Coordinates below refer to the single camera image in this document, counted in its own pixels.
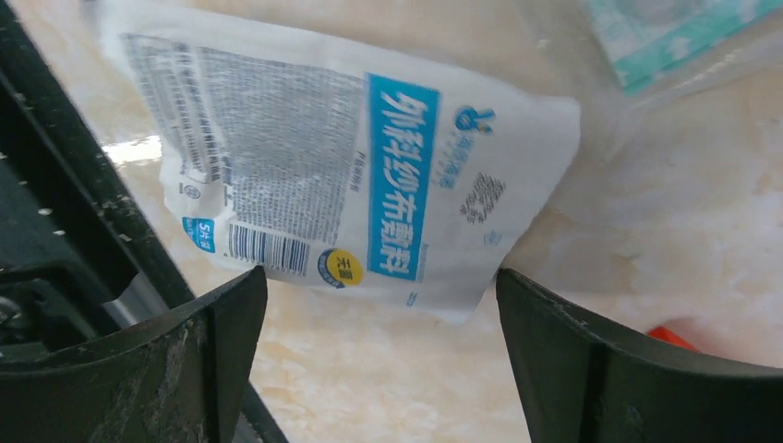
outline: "red object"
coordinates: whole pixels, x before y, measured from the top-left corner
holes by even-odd
[[[682,338],[680,338],[680,336],[678,336],[674,332],[672,332],[672,331],[670,331],[670,330],[668,330],[668,329],[666,329],[666,328],[664,328],[662,326],[659,326],[659,327],[657,327],[657,328],[647,332],[647,335],[649,335],[650,337],[652,337],[654,339],[665,341],[666,343],[673,344],[675,346],[680,346],[681,348],[687,349],[689,351],[694,351],[696,353],[699,352],[699,350],[697,350],[696,348],[691,346],[690,343],[688,343],[687,341],[685,341]]]

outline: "yellow round sticker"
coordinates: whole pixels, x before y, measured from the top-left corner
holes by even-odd
[[[361,262],[342,249],[329,249],[319,257],[319,272],[323,280],[335,288],[357,286],[364,278]]]

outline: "table surface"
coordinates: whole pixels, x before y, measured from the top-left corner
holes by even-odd
[[[163,205],[151,118],[102,60],[77,0],[10,3],[194,292],[232,277]],[[179,3],[566,93],[513,0]],[[766,70],[678,100],[608,160],[582,146],[506,265],[638,330],[667,323],[705,352],[783,367],[781,79]],[[528,441],[491,290],[453,326],[272,282],[251,378],[294,442]]]

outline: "clear plastic packaging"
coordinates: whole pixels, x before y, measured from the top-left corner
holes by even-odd
[[[779,0],[518,2],[584,107],[583,143],[605,160],[650,110],[783,63]]]

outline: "transparent plastic bag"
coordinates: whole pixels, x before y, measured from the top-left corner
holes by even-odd
[[[783,64],[783,10],[777,0],[518,0],[518,3],[536,32],[539,50],[566,74],[570,94],[584,107],[583,143],[600,150],[604,160],[632,138],[650,110],[684,95]],[[710,37],[703,35],[707,40],[682,54],[681,63],[663,66],[641,86],[637,83],[623,87],[617,64],[613,66],[608,60],[607,35],[614,31],[620,34],[621,30],[613,30],[612,26],[619,26],[617,20],[606,17],[621,16],[637,24],[646,21],[655,27],[662,20],[672,19],[667,15],[672,13],[672,8],[685,6],[693,12],[712,6],[742,5],[758,7],[756,18],[748,23],[734,23],[735,26],[711,23],[707,18],[694,19],[692,26],[720,30],[703,32]]]

